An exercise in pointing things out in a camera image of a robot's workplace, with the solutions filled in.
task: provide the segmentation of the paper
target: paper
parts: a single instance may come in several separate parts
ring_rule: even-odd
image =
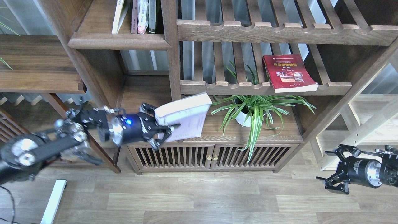
[[[203,92],[156,108],[155,118],[159,125],[181,124],[166,141],[200,137],[210,104],[210,97]],[[163,136],[163,133],[158,134],[159,139]]]

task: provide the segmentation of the spider plant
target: spider plant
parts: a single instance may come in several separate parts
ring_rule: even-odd
[[[13,29],[11,29],[11,28],[10,28],[9,26],[7,26],[6,24],[0,22],[0,26],[6,28],[6,29],[8,29],[8,30],[10,30],[11,32],[13,32],[13,33],[15,33],[16,35],[19,36],[19,34],[17,34]],[[12,67],[11,67],[6,61],[4,61],[1,57],[0,57],[0,61],[12,70]]]
[[[231,72],[232,75],[235,74],[234,76],[236,76],[236,73],[234,73],[231,69],[229,68],[227,69]],[[253,80],[256,81],[253,70],[250,67],[249,70],[253,76]],[[312,113],[314,113],[313,108],[315,108],[315,106],[308,103],[305,98],[294,95],[275,95],[275,96],[274,95],[268,95],[268,96],[232,95],[230,97],[226,97],[220,100],[217,99],[217,101],[214,102],[212,106],[230,100],[232,101],[232,103],[226,106],[219,107],[218,109],[215,109],[214,111],[211,112],[211,114],[213,115],[222,110],[228,110],[220,127],[220,130],[223,130],[222,132],[223,135],[225,134],[225,129],[227,128],[229,122],[233,119],[236,119],[239,113],[243,112],[246,114],[245,121],[247,119],[250,119],[249,138],[246,147],[243,149],[243,150],[249,149],[249,156],[247,162],[250,162],[250,160],[252,159],[254,145],[257,142],[258,137],[260,136],[261,127],[264,122],[264,115],[266,115],[265,124],[271,130],[280,128],[280,127],[270,127],[270,124],[274,124],[273,114],[276,114],[281,119],[282,128],[280,132],[276,134],[279,135],[283,130],[282,115],[290,115],[290,113],[287,110],[281,108],[281,106],[294,107],[296,104],[302,104],[307,106]]]

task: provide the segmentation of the white book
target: white book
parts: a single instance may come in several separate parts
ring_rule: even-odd
[[[159,125],[181,124],[166,141],[177,141],[200,137],[211,99],[207,93],[199,93],[160,106],[155,109],[155,118]]]
[[[122,26],[123,20],[126,17],[127,11],[129,10],[130,0],[117,0],[115,17],[113,19],[112,32],[118,33]]]

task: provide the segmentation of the white flower pot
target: white flower pot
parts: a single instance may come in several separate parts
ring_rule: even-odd
[[[245,121],[246,118],[246,114],[244,112],[239,112],[238,116],[235,118],[235,120],[242,126],[245,127],[250,127],[251,126],[251,122],[250,122],[250,117],[247,118],[247,120]]]

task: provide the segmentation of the red book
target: red book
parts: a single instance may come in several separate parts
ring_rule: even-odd
[[[275,93],[317,90],[300,55],[264,55],[263,61]]]

